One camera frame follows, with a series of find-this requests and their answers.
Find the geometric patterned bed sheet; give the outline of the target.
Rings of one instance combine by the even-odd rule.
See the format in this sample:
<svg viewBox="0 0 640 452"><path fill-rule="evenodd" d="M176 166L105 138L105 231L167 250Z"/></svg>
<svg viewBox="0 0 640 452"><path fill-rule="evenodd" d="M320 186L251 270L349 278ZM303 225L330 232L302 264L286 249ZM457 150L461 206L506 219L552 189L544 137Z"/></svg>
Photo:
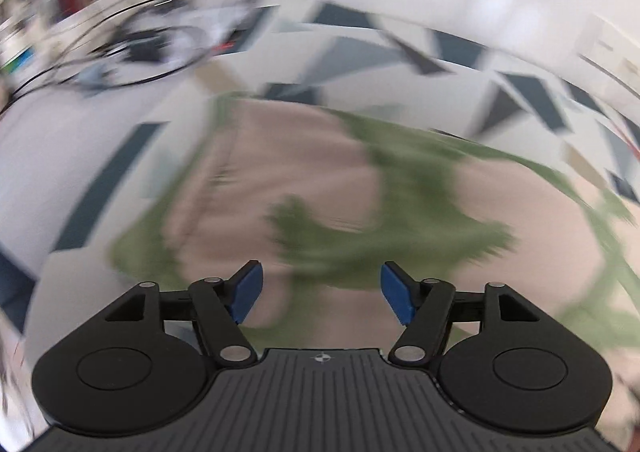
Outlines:
<svg viewBox="0 0 640 452"><path fill-rule="evenodd" d="M473 142L604 186L639 210L639 129L586 90L443 32L334 4L286 2L260 10L234 48L179 82L82 179L29 299L33 352L137 282L163 287L119 271L111 249L192 160L212 103L227 94Z"/></svg>

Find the white wall socket panel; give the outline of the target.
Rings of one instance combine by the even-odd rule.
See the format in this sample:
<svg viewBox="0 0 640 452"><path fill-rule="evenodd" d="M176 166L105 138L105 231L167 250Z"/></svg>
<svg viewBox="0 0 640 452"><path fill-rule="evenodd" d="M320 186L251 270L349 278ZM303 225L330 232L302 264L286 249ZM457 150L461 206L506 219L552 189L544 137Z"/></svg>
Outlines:
<svg viewBox="0 0 640 452"><path fill-rule="evenodd" d="M593 14L577 42L577 54L635 96L639 95L639 41Z"/></svg>

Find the green beige patterned garment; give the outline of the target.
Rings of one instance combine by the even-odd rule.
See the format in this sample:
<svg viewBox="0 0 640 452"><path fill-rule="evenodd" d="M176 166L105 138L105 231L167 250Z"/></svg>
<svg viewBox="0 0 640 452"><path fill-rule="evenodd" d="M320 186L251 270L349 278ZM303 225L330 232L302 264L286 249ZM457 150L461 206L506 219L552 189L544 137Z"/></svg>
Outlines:
<svg viewBox="0 0 640 452"><path fill-rule="evenodd" d="M462 290L505 282L608 357L639 350L639 211L512 154L296 103L227 94L194 157L112 246L177 288L259 260L259 347L388 348L392 260Z"/></svg>

